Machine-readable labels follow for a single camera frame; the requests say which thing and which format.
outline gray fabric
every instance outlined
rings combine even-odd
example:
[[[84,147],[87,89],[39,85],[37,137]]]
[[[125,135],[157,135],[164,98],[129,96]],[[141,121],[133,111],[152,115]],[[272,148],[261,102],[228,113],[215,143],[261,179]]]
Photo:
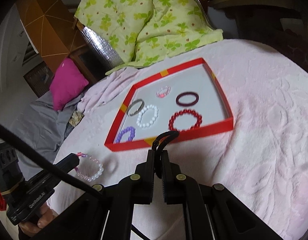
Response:
[[[11,131],[52,163],[59,147],[73,130],[73,126],[68,122],[82,97],[83,94],[67,103],[62,111],[54,111],[52,94],[49,91],[18,116],[11,126]],[[40,167],[23,154],[17,152],[17,155],[26,180],[41,171]]]

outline screw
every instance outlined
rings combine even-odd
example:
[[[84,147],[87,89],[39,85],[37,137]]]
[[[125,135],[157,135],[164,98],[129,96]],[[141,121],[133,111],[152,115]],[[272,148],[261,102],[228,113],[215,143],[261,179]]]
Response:
[[[93,188],[96,189],[97,191],[101,191],[103,186],[101,184],[95,184],[93,185]]]
[[[131,180],[139,180],[141,178],[141,176],[138,175],[138,174],[132,174],[130,178],[131,178]]]
[[[224,189],[224,186],[220,183],[214,184],[214,188],[216,190],[222,191]]]
[[[178,174],[178,175],[176,176],[176,179],[178,179],[178,180],[185,180],[185,179],[186,179],[186,176],[185,176],[184,174]]]

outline purple beaded bracelet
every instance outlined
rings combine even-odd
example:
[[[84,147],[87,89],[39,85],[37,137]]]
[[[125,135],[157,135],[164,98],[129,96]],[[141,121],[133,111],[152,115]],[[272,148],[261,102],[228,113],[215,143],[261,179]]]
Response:
[[[104,168],[103,168],[103,164],[101,164],[101,162],[96,159],[96,158],[93,158],[93,156],[89,155],[89,154],[86,154],[86,153],[77,153],[76,154],[78,157],[82,157],[82,158],[89,158],[91,161],[95,162],[97,165],[98,165],[98,172],[95,173],[92,177],[89,177],[87,175],[84,175],[83,173],[80,172],[79,168],[78,167],[75,167],[75,171],[77,173],[77,175],[81,178],[81,179],[86,179],[88,182],[91,182],[92,180],[95,180],[97,179],[99,176],[102,175],[102,172],[104,171]]]
[[[121,132],[119,132],[117,138],[116,138],[116,143],[120,143],[123,134],[126,134],[128,131],[130,131],[130,136],[128,137],[127,141],[131,142],[133,141],[133,138],[135,137],[135,128],[132,126],[126,127],[125,129],[123,129]]]

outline dark red bangle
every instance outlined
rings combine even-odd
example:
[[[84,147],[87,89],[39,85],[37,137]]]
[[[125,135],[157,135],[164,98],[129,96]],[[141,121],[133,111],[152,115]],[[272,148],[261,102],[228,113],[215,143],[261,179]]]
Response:
[[[175,112],[174,115],[172,115],[172,117],[170,118],[169,122],[168,122],[168,128],[170,131],[179,131],[181,132],[180,130],[177,130],[174,128],[174,121],[176,119],[176,117],[178,117],[179,115],[183,115],[183,114],[191,114],[193,115],[194,117],[197,118],[197,121],[195,123],[195,125],[191,126],[190,129],[187,129],[187,130],[182,130],[182,131],[188,131],[188,130],[193,130],[195,128],[199,128],[201,126],[201,123],[202,123],[202,116],[197,113],[195,110],[191,110],[191,109],[183,109],[179,112]]]
[[[192,95],[192,96],[195,96],[196,98],[191,103],[180,103],[180,98],[183,97],[183,96],[187,96],[187,95]],[[199,99],[199,96],[198,96],[197,93],[195,93],[195,92],[184,92],[184,93],[181,93],[177,96],[176,104],[179,105],[179,106],[193,106],[198,102],[198,99]]]

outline magenta cushion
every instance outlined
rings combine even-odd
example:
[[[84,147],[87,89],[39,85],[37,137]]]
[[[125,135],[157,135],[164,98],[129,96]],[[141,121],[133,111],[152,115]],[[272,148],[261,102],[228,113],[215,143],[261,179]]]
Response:
[[[88,81],[78,70],[73,60],[66,58],[56,70],[50,85],[53,97],[53,109],[63,110],[64,106],[76,98],[88,85]]]

